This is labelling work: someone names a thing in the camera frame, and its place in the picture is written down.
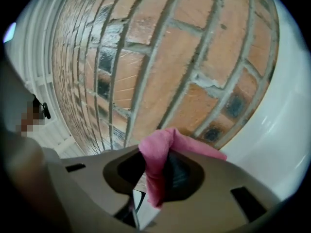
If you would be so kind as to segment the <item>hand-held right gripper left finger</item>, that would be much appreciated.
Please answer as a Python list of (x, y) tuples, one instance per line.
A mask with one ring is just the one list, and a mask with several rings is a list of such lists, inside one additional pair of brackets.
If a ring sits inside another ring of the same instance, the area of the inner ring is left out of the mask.
[(145, 171), (145, 160), (139, 150), (118, 165), (118, 174), (134, 189)]

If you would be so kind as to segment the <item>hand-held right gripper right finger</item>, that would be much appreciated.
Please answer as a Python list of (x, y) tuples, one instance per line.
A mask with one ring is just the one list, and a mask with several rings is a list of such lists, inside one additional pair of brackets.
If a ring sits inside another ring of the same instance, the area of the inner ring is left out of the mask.
[(178, 152), (170, 152), (164, 166), (164, 177), (164, 200), (186, 200), (201, 187), (203, 168)]

